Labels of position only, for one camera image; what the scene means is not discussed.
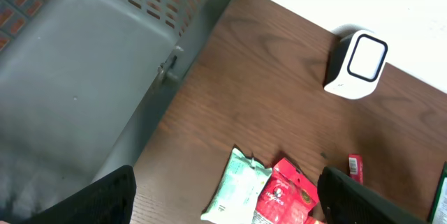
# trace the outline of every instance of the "brown wood surface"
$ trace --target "brown wood surface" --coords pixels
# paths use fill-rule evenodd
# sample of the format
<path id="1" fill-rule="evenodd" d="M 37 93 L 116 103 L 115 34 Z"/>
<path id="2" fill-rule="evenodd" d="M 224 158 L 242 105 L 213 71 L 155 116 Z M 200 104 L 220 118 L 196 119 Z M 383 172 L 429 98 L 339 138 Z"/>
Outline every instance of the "brown wood surface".
<path id="1" fill-rule="evenodd" d="M 135 165 L 133 223 L 199 223 L 234 145 L 266 165 L 285 154 L 313 182 L 359 153 L 365 185 L 425 219 L 447 96 L 389 64 L 364 99 L 324 92 L 337 40 L 271 1 L 235 0 Z"/>

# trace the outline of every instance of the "plastic basket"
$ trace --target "plastic basket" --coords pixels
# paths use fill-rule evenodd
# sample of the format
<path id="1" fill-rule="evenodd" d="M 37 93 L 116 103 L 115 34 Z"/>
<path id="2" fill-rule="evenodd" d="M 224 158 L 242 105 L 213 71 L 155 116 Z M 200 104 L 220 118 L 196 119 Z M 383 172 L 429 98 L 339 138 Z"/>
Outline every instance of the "plastic basket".
<path id="1" fill-rule="evenodd" d="M 229 3 L 0 0 L 0 220 L 133 165 Z"/>

